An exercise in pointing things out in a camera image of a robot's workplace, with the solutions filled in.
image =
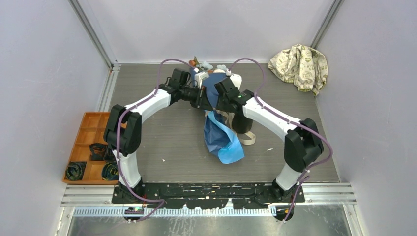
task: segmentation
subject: light gray wall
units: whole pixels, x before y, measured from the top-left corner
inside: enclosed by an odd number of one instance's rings
[[[53,235],[108,68],[67,0],[14,0],[0,7],[0,71],[0,235]]]
[[[372,236],[417,230],[416,12],[415,0],[347,0],[318,47],[322,121]]]
[[[118,62],[267,61],[313,41],[332,0],[80,0]]]

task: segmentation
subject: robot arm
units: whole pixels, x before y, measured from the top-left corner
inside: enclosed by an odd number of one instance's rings
[[[127,113],[122,123],[127,122],[125,129],[121,129],[120,134],[120,167],[123,169],[128,185],[134,188],[141,181],[141,176],[137,169],[136,150],[141,141],[142,123],[157,111],[166,108],[179,100],[189,101],[191,106],[202,110],[213,110],[206,95],[204,86],[190,87],[186,85],[189,73],[180,69],[175,69],[168,84],[161,84],[157,93],[153,91],[147,97],[147,102],[137,106]],[[230,77],[215,85],[219,93],[216,108],[235,113],[232,121],[233,129],[238,133],[245,133],[252,127],[252,122],[256,121],[284,141],[285,166],[277,178],[272,182],[277,197],[288,195],[296,185],[299,176],[305,168],[314,162],[323,152],[323,144],[310,132],[300,129],[293,124],[285,122],[264,109],[254,97],[254,94],[245,90],[240,92],[233,84]],[[315,131],[317,126],[309,118],[301,121],[293,118],[271,106],[267,105],[260,98],[257,98],[263,106],[268,106],[274,112],[286,117],[290,121],[301,123]],[[120,115],[126,110],[138,104],[140,101],[122,107],[115,105],[109,117],[109,121],[104,134],[104,140],[111,145],[114,153],[116,152],[116,130]]]

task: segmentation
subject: rolled black belt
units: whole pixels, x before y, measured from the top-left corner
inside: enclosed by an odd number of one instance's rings
[[[117,180],[119,178],[119,169],[116,162],[109,162],[104,165],[101,171],[101,177],[104,180]]]
[[[68,180],[80,180],[83,178],[87,162],[70,162],[65,170],[65,177]]]
[[[90,145],[90,156],[92,161],[102,161],[106,155],[107,145],[95,143]]]

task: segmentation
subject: black bracket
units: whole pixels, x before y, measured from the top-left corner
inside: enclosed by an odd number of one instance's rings
[[[110,111],[109,120],[104,131],[104,140],[111,146],[112,150],[116,149],[118,121],[126,108],[121,105],[115,105]],[[141,144],[142,134],[142,116],[138,112],[128,112],[121,121],[127,122],[126,128],[120,128],[120,152],[127,156],[134,153]]]
[[[319,132],[316,123],[307,118],[300,122],[308,128]],[[295,171],[303,172],[310,163],[323,153],[323,143],[314,134],[299,127],[288,130],[284,141],[285,162]]]
[[[172,76],[168,81],[168,86],[171,86],[174,89],[180,89],[181,87],[187,84],[187,81],[190,78],[190,76],[190,72],[184,69],[175,68],[172,72]]]
[[[189,209],[224,208],[229,199],[232,199],[234,209],[268,208],[271,203],[288,203],[292,196],[298,203],[305,202],[304,194],[295,196],[294,189],[288,198],[277,198],[272,194],[272,188],[270,183],[143,183],[141,180],[133,191],[139,196],[146,195],[148,199],[165,199],[164,207],[167,209],[182,209],[185,203]],[[112,203],[138,204],[142,201],[119,182]],[[158,204],[149,204],[148,207],[155,208]]]
[[[290,211],[290,207],[289,206],[275,206],[275,211],[276,211],[276,215],[274,216],[275,219],[279,221],[283,221],[287,213]],[[290,214],[288,215],[287,221],[291,220],[293,215],[294,215],[294,207],[291,210]]]
[[[224,112],[235,113],[238,110],[238,107],[231,101],[234,97],[237,97],[240,92],[239,89],[233,84],[230,77],[226,77],[214,86],[219,93],[216,108]]]

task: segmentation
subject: black mounting plate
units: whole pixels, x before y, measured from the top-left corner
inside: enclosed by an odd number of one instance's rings
[[[165,199],[164,207],[167,209],[182,209],[184,204],[189,209],[224,208],[229,199],[232,199],[234,209],[260,209],[268,208],[270,203],[288,203],[289,198],[279,199],[272,193],[271,183],[143,183],[142,190],[148,199]],[[296,195],[296,202],[305,202],[302,194]],[[113,204],[139,204],[130,193],[121,191],[115,185]],[[148,204],[155,208],[157,204]]]

